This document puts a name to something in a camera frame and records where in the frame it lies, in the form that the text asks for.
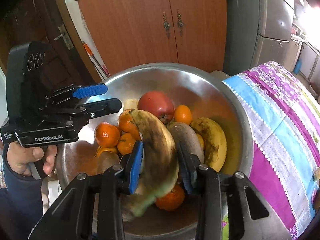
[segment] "table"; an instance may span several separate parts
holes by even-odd
[[[223,81],[242,103],[252,128],[249,179],[297,239],[316,211],[320,166],[320,106],[309,91],[274,61]],[[224,218],[223,239],[228,238]]]

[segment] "metal bowl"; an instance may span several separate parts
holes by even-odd
[[[108,92],[89,98],[87,102],[114,97],[124,102],[129,98],[139,99],[148,91],[159,90],[167,94],[175,106],[189,106],[193,118],[209,117],[215,120],[223,128],[228,143],[227,158],[221,172],[233,174],[242,171],[249,176],[253,142],[247,115],[233,92],[209,73],[181,64],[155,63],[127,69],[104,83],[108,86]],[[90,120],[80,131],[77,142],[59,146],[57,170],[62,189],[79,172],[95,173],[92,159],[98,145],[94,141],[94,129],[103,121],[117,125],[121,112]],[[126,238],[193,239],[198,204],[197,198],[186,196],[182,206],[174,212],[151,206],[141,218],[124,223]],[[226,210],[225,198],[223,208]]]

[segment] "banana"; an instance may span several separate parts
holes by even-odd
[[[129,114],[142,134],[144,171],[136,192],[122,198],[124,221],[142,216],[156,198],[168,194],[179,172],[175,142],[164,124],[147,111],[134,109]]]
[[[227,140],[222,128],[215,121],[205,117],[192,121],[190,126],[204,139],[204,163],[215,171],[220,171],[227,155]]]

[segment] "blue stripe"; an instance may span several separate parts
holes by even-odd
[[[287,150],[307,191],[310,203],[309,210],[311,217],[313,217],[315,212],[311,204],[311,195],[315,183],[312,179],[312,167],[309,165],[308,159],[295,134],[289,129],[288,124],[283,122],[283,119],[275,113],[271,106],[240,77],[233,76],[226,79],[225,83],[233,88],[259,114]]]

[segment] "apple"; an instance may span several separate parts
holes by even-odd
[[[138,102],[138,109],[152,113],[164,124],[170,122],[174,115],[171,99],[160,91],[145,93]]]

